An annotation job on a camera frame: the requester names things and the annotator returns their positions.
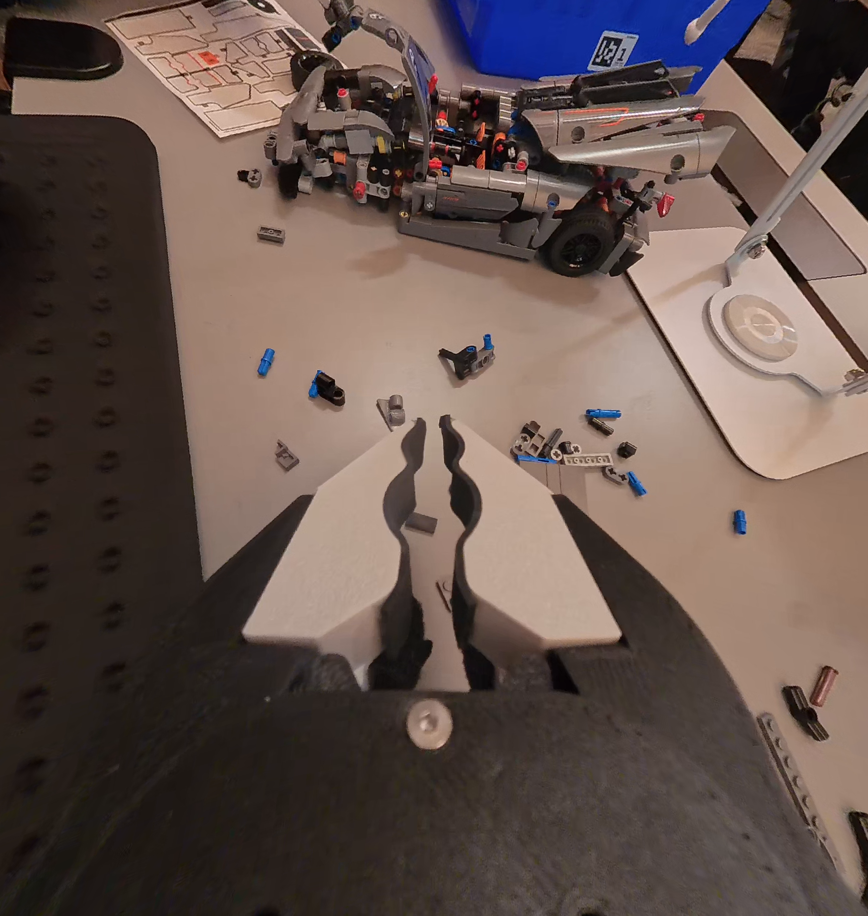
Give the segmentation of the white book stand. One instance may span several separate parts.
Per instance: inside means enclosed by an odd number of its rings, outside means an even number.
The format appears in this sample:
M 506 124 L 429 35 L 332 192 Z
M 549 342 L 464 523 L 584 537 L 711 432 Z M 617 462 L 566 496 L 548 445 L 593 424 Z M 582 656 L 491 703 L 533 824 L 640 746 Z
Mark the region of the white book stand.
M 752 227 L 652 233 L 640 299 L 746 467 L 785 480 L 868 452 L 868 371 L 768 250 L 781 217 L 868 111 L 868 68 Z

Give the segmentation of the lego sticker sheet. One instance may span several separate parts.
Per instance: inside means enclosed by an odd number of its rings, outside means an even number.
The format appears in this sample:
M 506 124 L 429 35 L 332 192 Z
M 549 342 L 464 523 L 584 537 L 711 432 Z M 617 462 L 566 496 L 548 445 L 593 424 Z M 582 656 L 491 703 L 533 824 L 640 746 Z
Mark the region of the lego sticker sheet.
M 292 59 L 324 51 L 277 2 L 179 2 L 105 24 L 220 138 L 272 128 L 297 94 Z

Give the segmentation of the black oval pad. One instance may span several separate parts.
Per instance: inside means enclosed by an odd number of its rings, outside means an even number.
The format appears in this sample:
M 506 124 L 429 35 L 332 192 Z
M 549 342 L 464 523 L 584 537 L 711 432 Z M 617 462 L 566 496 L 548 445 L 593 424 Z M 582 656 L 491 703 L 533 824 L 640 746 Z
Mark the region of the black oval pad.
M 5 27 L 3 71 L 17 78 L 96 81 L 124 63 L 119 43 L 95 27 L 76 22 L 12 17 Z

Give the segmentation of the black perforated mat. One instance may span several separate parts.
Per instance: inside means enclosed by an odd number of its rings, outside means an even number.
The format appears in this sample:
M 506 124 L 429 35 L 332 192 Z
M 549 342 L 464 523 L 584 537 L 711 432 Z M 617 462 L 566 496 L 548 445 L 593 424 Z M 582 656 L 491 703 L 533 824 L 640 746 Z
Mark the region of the black perforated mat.
M 201 583 L 155 148 L 0 115 L 0 879 Z

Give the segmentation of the grey lego car model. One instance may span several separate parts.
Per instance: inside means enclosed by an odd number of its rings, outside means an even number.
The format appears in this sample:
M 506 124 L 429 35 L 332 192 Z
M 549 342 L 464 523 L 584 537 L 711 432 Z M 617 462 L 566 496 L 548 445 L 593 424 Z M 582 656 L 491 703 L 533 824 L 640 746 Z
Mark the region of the grey lego car model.
M 329 2 L 324 50 L 297 53 L 297 94 L 264 150 L 282 197 L 340 188 L 397 202 L 403 235 L 531 261 L 568 278 L 644 258 L 669 185 L 709 176 L 734 137 L 687 92 L 697 67 L 661 61 L 504 91 L 439 86 L 392 18 Z

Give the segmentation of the scattered loose lego pieces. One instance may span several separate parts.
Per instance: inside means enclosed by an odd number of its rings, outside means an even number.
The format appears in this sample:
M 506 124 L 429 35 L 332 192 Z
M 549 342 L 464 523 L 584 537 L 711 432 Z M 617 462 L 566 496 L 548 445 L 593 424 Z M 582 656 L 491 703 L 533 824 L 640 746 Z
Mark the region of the scattered loose lego pieces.
M 250 172 L 239 171 L 237 177 L 241 181 L 248 182 L 253 187 L 258 187 L 261 181 L 261 173 L 258 169 Z M 284 243 L 285 236 L 284 230 L 266 226 L 261 227 L 257 233 L 259 239 L 279 245 Z M 762 343 L 771 346 L 774 341 L 768 335 L 773 331 L 773 337 L 779 338 L 775 344 L 777 355 L 781 355 L 784 345 L 790 347 L 791 344 L 794 344 L 795 335 L 798 336 L 799 333 L 802 333 L 800 330 L 801 319 L 779 318 L 778 306 L 769 304 L 761 297 L 738 295 L 733 297 L 724 308 L 726 326 L 729 333 L 731 333 L 731 328 L 735 324 L 730 314 L 738 315 L 736 321 L 741 325 L 739 330 L 751 329 L 753 344 Z M 462 368 L 461 361 L 465 357 L 472 359 L 472 368 L 480 368 L 482 365 L 490 364 L 494 360 L 494 356 L 493 342 L 491 336 L 487 333 L 484 337 L 484 346 L 479 350 L 476 350 L 475 346 L 468 346 L 460 350 L 458 356 L 450 356 L 446 350 L 440 350 L 440 357 L 452 360 L 457 368 Z M 268 348 L 258 364 L 257 374 L 259 377 L 264 377 L 267 374 L 274 358 L 275 351 L 272 348 Z M 845 383 L 839 389 L 832 388 L 824 396 L 817 393 L 817 406 L 835 402 L 843 403 L 844 398 L 847 396 L 861 395 L 868 392 L 867 371 L 861 368 L 854 368 L 846 373 L 844 378 Z M 316 373 L 316 379 L 311 381 L 310 397 L 316 398 L 326 395 L 332 395 L 333 400 L 337 400 L 341 404 L 344 403 L 344 395 L 336 387 L 335 381 L 320 370 Z M 392 395 L 389 399 L 378 400 L 377 404 L 388 429 L 396 429 L 405 422 L 405 409 L 400 395 Z M 620 410 L 594 409 L 587 410 L 586 413 L 589 424 L 597 429 L 602 427 L 604 418 L 619 418 L 620 416 Z M 569 441 L 561 441 L 563 435 L 561 429 L 551 430 L 548 437 L 540 433 L 539 430 L 540 426 L 534 420 L 524 424 L 522 432 L 518 435 L 511 449 L 518 466 L 523 464 L 534 464 L 536 466 L 538 480 L 542 481 L 545 478 L 545 481 L 549 483 L 559 483 L 560 468 L 563 466 L 585 468 L 587 470 L 599 469 L 604 478 L 617 485 L 631 487 L 635 495 L 643 496 L 645 494 L 646 489 L 643 488 L 643 485 L 640 484 L 633 473 L 629 472 L 627 475 L 623 475 L 616 471 L 609 453 L 593 454 L 583 452 L 577 443 L 571 444 Z M 618 450 L 619 456 L 623 459 L 633 455 L 634 452 L 634 446 L 627 442 L 623 442 Z M 286 470 L 293 468 L 298 463 L 297 457 L 281 441 L 278 444 L 276 454 L 279 465 Z M 737 536 L 744 535 L 747 532 L 744 510 L 735 510 L 732 519 L 731 523 L 735 534 Z M 405 526 L 413 530 L 430 530 L 433 532 L 436 522 L 428 517 L 422 517 L 416 512 L 409 515 L 408 521 L 405 521 Z M 452 591 L 449 591 L 448 595 L 447 589 L 449 585 L 450 582 L 445 580 L 445 584 L 441 589 L 444 600 L 455 599 L 456 602 L 459 602 L 462 597 L 459 586 L 451 586 Z M 798 685 L 786 685 L 782 688 L 782 696 L 788 712 L 812 740 L 826 741 L 829 739 L 828 732 L 817 718 L 816 705 L 820 704 L 825 696 L 828 695 L 831 685 L 837 678 L 837 674 L 838 672 L 830 666 L 821 670 L 815 692 L 811 695 L 811 700 L 815 705 L 810 704 L 806 693 Z M 762 713 L 758 716 L 757 723 L 781 778 L 787 790 L 791 793 L 794 805 L 806 822 L 806 830 L 819 843 L 819 847 L 829 855 L 831 861 L 840 868 L 840 859 L 836 857 L 835 847 L 830 840 L 829 834 L 823 829 L 824 824 L 817 815 L 815 802 L 807 794 L 808 789 L 774 716 L 770 713 Z M 862 901 L 868 909 L 868 813 L 851 811 L 847 817 L 860 850 L 859 855 L 864 876 Z

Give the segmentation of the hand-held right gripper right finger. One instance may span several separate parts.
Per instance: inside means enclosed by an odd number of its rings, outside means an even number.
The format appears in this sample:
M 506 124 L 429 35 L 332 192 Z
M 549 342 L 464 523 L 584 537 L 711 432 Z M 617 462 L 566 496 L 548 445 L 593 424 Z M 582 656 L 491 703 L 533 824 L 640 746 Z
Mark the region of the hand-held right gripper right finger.
M 472 691 L 533 659 L 623 632 L 550 490 L 468 425 L 439 421 L 456 541 L 451 617 Z

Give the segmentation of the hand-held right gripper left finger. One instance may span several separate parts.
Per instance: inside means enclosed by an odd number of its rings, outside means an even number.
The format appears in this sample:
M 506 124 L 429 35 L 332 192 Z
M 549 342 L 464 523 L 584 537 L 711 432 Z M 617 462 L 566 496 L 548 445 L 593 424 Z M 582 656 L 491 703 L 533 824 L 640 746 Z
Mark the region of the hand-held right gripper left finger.
M 373 689 L 411 690 L 432 649 L 405 522 L 424 461 L 422 418 L 392 432 L 310 500 L 243 627 L 250 643 L 345 658 Z

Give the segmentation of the blue storage bin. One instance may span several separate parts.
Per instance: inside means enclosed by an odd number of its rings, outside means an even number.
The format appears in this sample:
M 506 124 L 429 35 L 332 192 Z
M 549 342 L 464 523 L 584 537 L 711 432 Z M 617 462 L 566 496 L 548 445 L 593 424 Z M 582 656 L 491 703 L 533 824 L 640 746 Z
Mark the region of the blue storage bin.
M 637 63 L 696 66 L 699 80 L 744 36 L 766 1 L 733 1 L 693 45 L 688 23 L 708 1 L 451 1 L 449 10 L 481 73 L 539 79 Z

